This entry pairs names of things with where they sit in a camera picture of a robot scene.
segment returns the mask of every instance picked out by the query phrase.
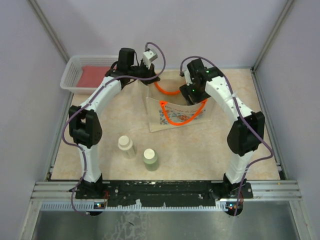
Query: white bottle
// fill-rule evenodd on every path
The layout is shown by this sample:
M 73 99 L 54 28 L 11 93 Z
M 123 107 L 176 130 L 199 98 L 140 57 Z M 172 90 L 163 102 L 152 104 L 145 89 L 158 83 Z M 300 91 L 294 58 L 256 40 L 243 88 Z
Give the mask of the white bottle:
M 151 148 L 148 148 L 143 153 L 143 162 L 145 168 L 149 171 L 155 171 L 159 167 L 158 154 Z
M 120 150 L 122 150 L 123 155 L 127 159 L 132 159 L 136 156 L 134 143 L 128 136 L 124 135 L 119 137 L 118 147 Z

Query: plastic basket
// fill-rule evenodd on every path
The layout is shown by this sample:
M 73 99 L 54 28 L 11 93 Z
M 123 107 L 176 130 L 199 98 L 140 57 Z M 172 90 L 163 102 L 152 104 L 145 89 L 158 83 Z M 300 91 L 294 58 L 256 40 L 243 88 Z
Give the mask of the plastic basket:
M 81 76 L 82 67 L 110 67 L 118 60 L 117 55 L 76 55 L 70 58 L 63 72 L 60 87 L 74 94 L 92 94 L 96 87 L 76 87 Z

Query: gray wall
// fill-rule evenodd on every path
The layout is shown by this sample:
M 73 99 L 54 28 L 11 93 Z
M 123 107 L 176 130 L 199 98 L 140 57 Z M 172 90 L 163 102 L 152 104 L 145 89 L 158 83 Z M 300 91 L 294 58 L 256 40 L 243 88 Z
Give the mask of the gray wall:
M 296 1 L 258 70 L 288 175 L 320 237 L 320 1 Z
M 26 0 L 0 8 L 0 239 L 18 237 L 43 181 L 66 92 L 65 63 Z
M 70 56 L 138 54 L 146 41 L 168 67 L 190 55 L 221 67 L 253 66 L 285 0 L 37 0 Z

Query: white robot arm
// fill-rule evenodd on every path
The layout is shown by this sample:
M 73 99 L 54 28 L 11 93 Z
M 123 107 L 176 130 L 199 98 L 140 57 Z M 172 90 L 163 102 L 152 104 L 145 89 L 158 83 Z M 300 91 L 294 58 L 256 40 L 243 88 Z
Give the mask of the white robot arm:
M 71 106 L 69 109 L 69 117 L 71 117 L 76 111 L 87 106 L 70 121 L 69 134 L 74 143 L 83 149 L 85 159 L 82 150 L 80 148 L 78 150 L 82 171 L 86 171 L 83 181 L 88 186 L 97 181 L 102 182 L 102 173 L 98 163 L 98 143 L 102 137 L 99 116 L 102 111 L 111 99 L 130 82 L 130 76 L 144 79 L 153 78 L 152 80 L 144 81 L 145 84 L 160 80 L 156 77 L 154 65 L 152 64 L 152 61 L 158 57 L 157 53 L 153 49 L 146 50 L 143 53 L 140 65 L 132 66 L 135 54 L 135 50 L 131 48 L 122 48 L 119 52 L 117 68 L 112 68 L 105 74 L 100 86 L 86 101 L 81 103 L 80 106 Z M 114 80 L 115 77 L 119 76 L 127 77 Z
M 241 115 L 251 127 L 263 139 L 265 117 L 262 112 L 253 112 L 237 96 L 232 95 L 224 74 L 217 68 L 206 68 L 201 59 L 191 61 L 184 72 L 186 84 L 180 87 L 182 95 L 189 104 L 195 104 L 212 97 L 226 113 L 228 119 L 233 123 L 227 137 L 227 143 L 232 151 L 230 166 L 225 173 L 230 185 L 241 182 L 246 167 L 254 151 L 258 148 L 260 141 L 247 129 L 239 118 L 235 106 L 236 99 Z

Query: bottle cap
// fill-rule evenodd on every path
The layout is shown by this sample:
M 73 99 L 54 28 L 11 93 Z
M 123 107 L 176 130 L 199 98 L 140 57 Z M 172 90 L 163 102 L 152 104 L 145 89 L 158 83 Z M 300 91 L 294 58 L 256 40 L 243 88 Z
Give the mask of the bottle cap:
M 154 150 L 152 150 L 151 148 L 148 148 L 144 151 L 143 156 L 148 159 L 151 160 L 156 156 L 156 153 Z
M 127 136 L 121 136 L 119 137 L 118 143 L 121 147 L 126 148 L 129 147 L 130 145 L 130 139 Z

